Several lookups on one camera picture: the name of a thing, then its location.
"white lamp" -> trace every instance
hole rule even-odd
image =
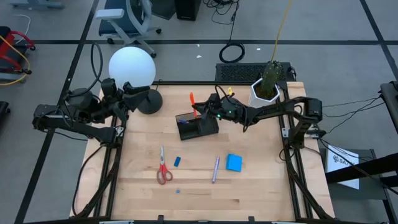
[[[123,89],[129,82],[132,87],[150,86],[155,79],[156,67],[150,55],[137,47],[123,47],[115,52],[109,61],[109,76],[115,79],[116,86]],[[150,89],[146,100],[138,110],[152,114],[160,110],[163,104],[162,95]]]

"wooden table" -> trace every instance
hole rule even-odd
[[[303,83],[288,83],[288,87],[290,98],[305,96]],[[239,101],[248,103],[249,86],[232,88]],[[278,157],[282,140],[277,118],[260,121],[245,133],[240,124],[219,121],[218,134],[181,141],[175,115],[192,111],[191,91],[201,102],[215,92],[214,86],[160,86],[159,91],[164,101],[160,111],[152,115],[138,110],[130,113],[112,219],[156,220],[158,215],[164,215],[165,220],[236,221],[248,220],[248,216],[254,216],[256,221],[294,220],[286,164]],[[165,185],[156,181],[162,144],[166,165],[174,175],[173,181]],[[98,145],[95,140],[89,141],[85,159]],[[305,145],[318,150],[316,140],[306,139]],[[92,158],[83,171],[76,198],[78,211],[98,187],[104,152],[103,149]],[[242,172],[225,170],[228,153],[242,156]],[[320,156],[306,149],[301,153],[309,191],[334,216]],[[181,162],[174,167],[177,156]],[[217,156],[220,166],[216,184],[212,184]],[[302,194],[298,188],[297,192],[301,216],[305,217]],[[107,197],[105,194],[102,214]]]

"potted plant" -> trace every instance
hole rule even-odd
[[[283,72],[284,68],[278,61],[268,62],[261,78],[251,85],[249,105],[259,108],[273,104],[280,95],[276,82]]]

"red machine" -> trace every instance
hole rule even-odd
[[[10,44],[14,43],[14,35],[19,35],[25,39],[27,45],[16,45],[15,47],[19,52],[24,54],[27,49],[35,50],[36,47],[25,34],[18,31],[13,31],[9,27],[0,26],[0,35],[5,38]],[[0,39],[0,72],[18,72],[30,74],[32,71],[28,71],[22,68],[21,65],[22,57],[18,55],[14,50],[10,48],[3,40]]]

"blue sticky note pad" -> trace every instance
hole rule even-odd
[[[177,158],[175,158],[175,162],[174,162],[175,167],[178,167],[178,165],[180,164],[180,160],[181,160],[181,157],[179,157],[179,156],[177,156]]]
[[[228,154],[226,158],[225,169],[240,172],[242,170],[242,157],[234,154]]]

